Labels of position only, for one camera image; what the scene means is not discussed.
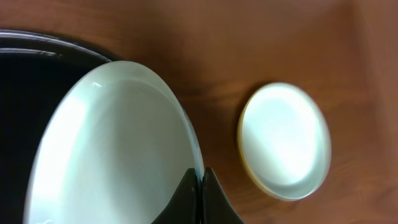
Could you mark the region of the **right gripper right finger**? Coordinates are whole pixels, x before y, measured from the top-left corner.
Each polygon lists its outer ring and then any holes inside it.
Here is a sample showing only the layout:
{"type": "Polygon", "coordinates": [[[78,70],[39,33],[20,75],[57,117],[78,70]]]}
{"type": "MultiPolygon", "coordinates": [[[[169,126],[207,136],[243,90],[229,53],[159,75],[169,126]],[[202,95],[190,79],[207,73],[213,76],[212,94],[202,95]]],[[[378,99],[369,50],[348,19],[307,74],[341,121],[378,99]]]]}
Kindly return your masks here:
{"type": "Polygon", "coordinates": [[[230,204],[212,168],[207,167],[202,181],[204,224],[244,224],[230,204]]]}

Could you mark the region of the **light blue plate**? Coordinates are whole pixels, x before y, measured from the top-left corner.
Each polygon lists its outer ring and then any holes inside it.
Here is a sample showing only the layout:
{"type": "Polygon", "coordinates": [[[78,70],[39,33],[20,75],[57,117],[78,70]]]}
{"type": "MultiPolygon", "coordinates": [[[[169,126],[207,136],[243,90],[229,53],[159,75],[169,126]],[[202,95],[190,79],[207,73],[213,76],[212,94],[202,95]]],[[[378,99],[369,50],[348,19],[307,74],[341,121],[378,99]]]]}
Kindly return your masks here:
{"type": "Polygon", "coordinates": [[[183,175],[201,180],[193,126],[169,86],[130,61],[88,72],[37,148],[24,223],[151,223],[183,175]]]}
{"type": "Polygon", "coordinates": [[[248,102],[243,151],[254,175],[280,200],[314,193],[331,163],[330,132],[318,105],[284,82],[260,87],[248,102]]]}

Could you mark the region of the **yellow plate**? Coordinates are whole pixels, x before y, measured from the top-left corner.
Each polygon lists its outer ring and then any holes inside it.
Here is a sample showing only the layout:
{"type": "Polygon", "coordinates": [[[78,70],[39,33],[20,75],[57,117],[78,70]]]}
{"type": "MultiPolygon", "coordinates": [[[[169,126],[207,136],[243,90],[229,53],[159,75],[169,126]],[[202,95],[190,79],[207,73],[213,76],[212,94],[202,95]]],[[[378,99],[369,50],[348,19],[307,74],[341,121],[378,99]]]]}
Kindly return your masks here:
{"type": "Polygon", "coordinates": [[[262,184],[259,179],[254,175],[252,170],[250,169],[248,162],[246,160],[246,157],[244,155],[243,151],[243,117],[246,112],[246,108],[248,106],[249,102],[247,101],[246,104],[242,107],[242,110],[239,114],[239,119],[237,123],[237,128],[236,128],[236,145],[237,149],[239,151],[239,157],[240,161],[242,163],[242,166],[244,167],[245,173],[249,177],[249,179],[252,181],[252,183],[264,194],[267,194],[268,196],[272,198],[279,199],[278,195],[275,194],[273,191],[271,191],[266,185],[262,184]]]}

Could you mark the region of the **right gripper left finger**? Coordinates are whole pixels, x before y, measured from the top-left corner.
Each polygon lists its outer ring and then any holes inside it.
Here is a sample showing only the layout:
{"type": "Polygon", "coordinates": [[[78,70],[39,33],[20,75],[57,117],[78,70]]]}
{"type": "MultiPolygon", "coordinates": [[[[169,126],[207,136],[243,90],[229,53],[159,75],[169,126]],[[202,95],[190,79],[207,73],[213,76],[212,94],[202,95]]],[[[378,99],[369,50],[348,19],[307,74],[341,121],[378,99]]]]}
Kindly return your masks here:
{"type": "Polygon", "coordinates": [[[194,168],[182,177],[167,206],[152,224],[198,224],[198,179],[194,168]]]}

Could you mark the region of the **round black tray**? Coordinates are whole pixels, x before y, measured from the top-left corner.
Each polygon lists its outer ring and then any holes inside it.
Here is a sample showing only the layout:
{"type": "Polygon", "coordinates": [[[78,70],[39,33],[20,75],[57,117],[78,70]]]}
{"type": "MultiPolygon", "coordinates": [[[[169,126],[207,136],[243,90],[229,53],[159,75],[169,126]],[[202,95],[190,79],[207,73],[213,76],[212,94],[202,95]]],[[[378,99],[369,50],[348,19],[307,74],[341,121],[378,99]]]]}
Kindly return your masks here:
{"type": "Polygon", "coordinates": [[[86,73],[115,56],[52,35],[1,30],[1,223],[22,223],[35,154],[52,113],[86,73]]]}

